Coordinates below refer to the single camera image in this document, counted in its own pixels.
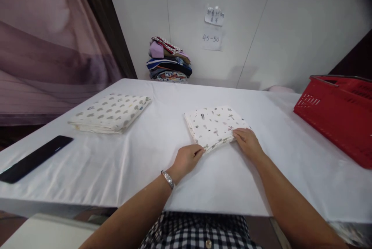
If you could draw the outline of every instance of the folded baby blanket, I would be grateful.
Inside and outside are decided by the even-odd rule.
[[[121,134],[150,102],[147,96],[112,93],[77,113],[68,123],[80,131]]]
[[[184,115],[194,142],[206,152],[235,140],[234,129],[249,127],[229,106],[204,108]]]

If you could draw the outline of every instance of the white tablecloth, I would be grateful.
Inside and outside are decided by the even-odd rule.
[[[147,95],[152,103],[123,135],[80,132],[70,116],[110,93]],[[0,198],[120,206],[191,144],[184,112],[229,105],[253,128],[289,181],[328,220],[372,222],[372,171],[293,113],[299,94],[123,79],[0,152],[0,170],[57,135],[75,140],[16,184],[0,182]],[[256,169],[236,142],[202,157],[173,191],[166,210],[270,214]]]

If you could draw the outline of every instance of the bracelet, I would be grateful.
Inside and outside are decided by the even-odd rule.
[[[170,176],[167,172],[165,172],[165,171],[162,171],[162,175],[164,175],[165,179],[168,181],[168,183],[169,183],[171,189],[173,190],[173,188],[174,188],[176,185],[174,184],[174,182],[173,182],[171,176]]]

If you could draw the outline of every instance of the hand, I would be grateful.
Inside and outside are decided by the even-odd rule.
[[[184,146],[178,150],[173,165],[167,170],[176,185],[195,168],[204,152],[205,149],[198,144]]]
[[[232,131],[233,136],[238,141],[238,144],[244,154],[251,160],[255,157],[265,155],[255,133],[248,128],[238,128]]]

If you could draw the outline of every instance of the smartphone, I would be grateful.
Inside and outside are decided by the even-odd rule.
[[[55,137],[50,142],[44,144],[42,147],[29,154],[18,163],[3,171],[0,174],[0,181],[4,181],[6,183],[16,183],[18,180],[29,174],[72,141],[73,138],[70,137]]]

